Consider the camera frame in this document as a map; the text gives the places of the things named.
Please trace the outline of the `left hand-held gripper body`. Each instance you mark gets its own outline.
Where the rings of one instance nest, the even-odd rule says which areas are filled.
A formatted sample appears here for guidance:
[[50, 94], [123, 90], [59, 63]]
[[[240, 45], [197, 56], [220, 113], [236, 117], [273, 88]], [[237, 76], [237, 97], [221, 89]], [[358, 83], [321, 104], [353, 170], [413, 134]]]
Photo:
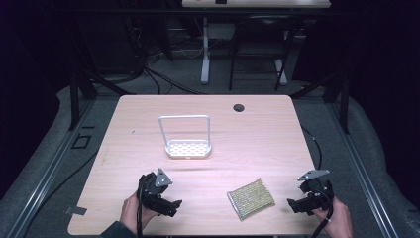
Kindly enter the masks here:
[[170, 184], [173, 184], [173, 180], [161, 168], [158, 168], [155, 173], [150, 172], [147, 175], [142, 175], [137, 190], [137, 199], [140, 205], [159, 214], [167, 215], [169, 204], [173, 201], [168, 201], [161, 195]]

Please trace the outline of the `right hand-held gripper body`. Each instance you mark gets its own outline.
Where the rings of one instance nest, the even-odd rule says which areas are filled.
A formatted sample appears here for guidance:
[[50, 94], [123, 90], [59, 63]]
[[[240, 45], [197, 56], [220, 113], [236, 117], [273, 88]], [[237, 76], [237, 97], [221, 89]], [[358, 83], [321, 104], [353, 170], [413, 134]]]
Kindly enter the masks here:
[[311, 170], [297, 179], [301, 181], [300, 190], [307, 194], [305, 198], [311, 199], [313, 210], [318, 208], [327, 210], [332, 205], [334, 198], [332, 184], [328, 180], [321, 180], [321, 176], [329, 173], [329, 170]]

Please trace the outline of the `person's left hand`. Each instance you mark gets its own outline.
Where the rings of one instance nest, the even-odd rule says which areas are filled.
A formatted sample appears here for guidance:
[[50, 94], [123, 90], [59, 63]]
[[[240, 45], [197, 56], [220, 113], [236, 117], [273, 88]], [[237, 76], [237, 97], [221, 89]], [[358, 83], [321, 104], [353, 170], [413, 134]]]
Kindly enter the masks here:
[[[136, 195], [133, 193], [131, 196], [124, 200], [122, 211], [120, 215], [120, 222], [127, 227], [133, 234], [138, 234], [138, 221], [137, 221], [137, 212], [139, 208], [139, 201]], [[149, 222], [158, 216], [155, 211], [146, 209], [142, 207], [141, 211], [141, 223], [142, 228], [145, 228]]]

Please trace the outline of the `person's right hand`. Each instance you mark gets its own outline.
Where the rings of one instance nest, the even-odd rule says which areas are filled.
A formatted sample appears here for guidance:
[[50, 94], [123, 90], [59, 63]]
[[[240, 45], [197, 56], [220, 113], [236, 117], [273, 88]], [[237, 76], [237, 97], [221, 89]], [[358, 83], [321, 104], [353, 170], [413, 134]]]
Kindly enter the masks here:
[[330, 238], [353, 238], [353, 227], [350, 210], [346, 204], [335, 197], [333, 199], [333, 214], [327, 217], [328, 211], [314, 209], [313, 213], [319, 221], [326, 221], [324, 231]]

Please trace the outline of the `white sponge holder rack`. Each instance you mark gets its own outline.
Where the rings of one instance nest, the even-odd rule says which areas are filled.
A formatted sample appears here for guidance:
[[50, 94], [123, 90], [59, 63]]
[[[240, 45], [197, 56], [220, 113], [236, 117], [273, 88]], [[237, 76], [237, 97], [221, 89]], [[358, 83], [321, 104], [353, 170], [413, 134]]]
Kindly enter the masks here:
[[[165, 134], [163, 121], [177, 119], [204, 119], [207, 123], [206, 139], [172, 139], [169, 140]], [[166, 115], [158, 118], [158, 124], [164, 141], [164, 148], [167, 155], [172, 159], [204, 159], [211, 154], [210, 117], [208, 115]]]

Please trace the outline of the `grey tape strip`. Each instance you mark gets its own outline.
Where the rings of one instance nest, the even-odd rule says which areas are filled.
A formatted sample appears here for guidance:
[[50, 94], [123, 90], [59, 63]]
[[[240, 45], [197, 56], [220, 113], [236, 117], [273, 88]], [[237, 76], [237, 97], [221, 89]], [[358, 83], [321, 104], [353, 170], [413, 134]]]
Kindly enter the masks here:
[[64, 213], [68, 215], [80, 215], [83, 216], [86, 213], [87, 209], [78, 206], [69, 206]]

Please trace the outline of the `black chair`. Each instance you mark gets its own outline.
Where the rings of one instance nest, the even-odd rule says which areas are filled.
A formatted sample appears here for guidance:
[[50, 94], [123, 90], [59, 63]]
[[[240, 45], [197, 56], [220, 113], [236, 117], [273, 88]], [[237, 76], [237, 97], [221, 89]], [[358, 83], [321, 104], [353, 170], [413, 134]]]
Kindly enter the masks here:
[[254, 15], [238, 22], [229, 49], [229, 89], [236, 74], [276, 76], [275, 90], [284, 84], [284, 71], [296, 32], [303, 22], [291, 15]]

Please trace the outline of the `background desk with white legs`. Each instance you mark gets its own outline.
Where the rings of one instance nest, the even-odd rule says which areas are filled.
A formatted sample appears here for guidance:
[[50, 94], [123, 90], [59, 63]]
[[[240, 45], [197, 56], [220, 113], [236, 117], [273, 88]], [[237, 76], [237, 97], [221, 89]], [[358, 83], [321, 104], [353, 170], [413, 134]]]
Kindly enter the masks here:
[[[182, 0], [182, 7], [187, 10], [286, 10], [286, 9], [328, 9], [330, 0]], [[231, 23], [213, 23], [208, 17], [203, 18], [203, 62], [201, 83], [207, 84], [210, 78], [210, 40], [228, 40], [233, 36], [234, 25]]]

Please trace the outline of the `metal floor rail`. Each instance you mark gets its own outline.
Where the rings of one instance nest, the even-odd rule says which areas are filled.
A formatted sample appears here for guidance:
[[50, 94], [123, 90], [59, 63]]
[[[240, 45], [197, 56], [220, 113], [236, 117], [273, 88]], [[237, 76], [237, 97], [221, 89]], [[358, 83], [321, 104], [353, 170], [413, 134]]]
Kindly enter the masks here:
[[79, 124], [94, 105], [94, 100], [84, 101], [77, 111], [79, 118], [70, 127], [70, 105], [61, 103], [52, 126], [18, 175], [5, 197], [0, 201], [0, 238], [23, 238], [30, 222], [48, 193], [70, 148], [76, 138]]
[[339, 119], [339, 108], [335, 104], [327, 104], [327, 111], [332, 117], [333, 123], [345, 144], [345, 148], [350, 154], [350, 164], [353, 167], [353, 171], [356, 175], [359, 185], [363, 191], [364, 197], [367, 201], [369, 209], [375, 219], [375, 222], [380, 230], [383, 238], [400, 238], [398, 232], [393, 225], [388, 212], [385, 209], [382, 199], [373, 182], [368, 174], [366, 166], [362, 160], [362, 156], [359, 153], [353, 135], [345, 132], [340, 119]]

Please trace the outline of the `black metal frame stand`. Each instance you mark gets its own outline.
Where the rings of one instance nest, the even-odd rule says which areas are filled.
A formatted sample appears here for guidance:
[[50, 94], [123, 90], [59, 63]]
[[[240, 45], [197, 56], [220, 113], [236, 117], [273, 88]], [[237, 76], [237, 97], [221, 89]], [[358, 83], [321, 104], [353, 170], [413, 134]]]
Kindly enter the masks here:
[[70, 78], [69, 85], [71, 109], [69, 131], [73, 130], [80, 121], [79, 93], [82, 93], [87, 100], [95, 100], [98, 96], [98, 92], [93, 86], [94, 82], [105, 86], [120, 96], [131, 95], [131, 92], [122, 89], [91, 70], [76, 70]]
[[348, 128], [348, 112], [350, 101], [350, 79], [343, 72], [332, 73], [322, 79], [319, 79], [299, 91], [290, 95], [291, 98], [297, 99], [303, 97], [318, 87], [327, 84], [327, 89], [322, 95], [325, 103], [333, 103], [340, 98], [339, 124], [346, 134], [349, 134]]

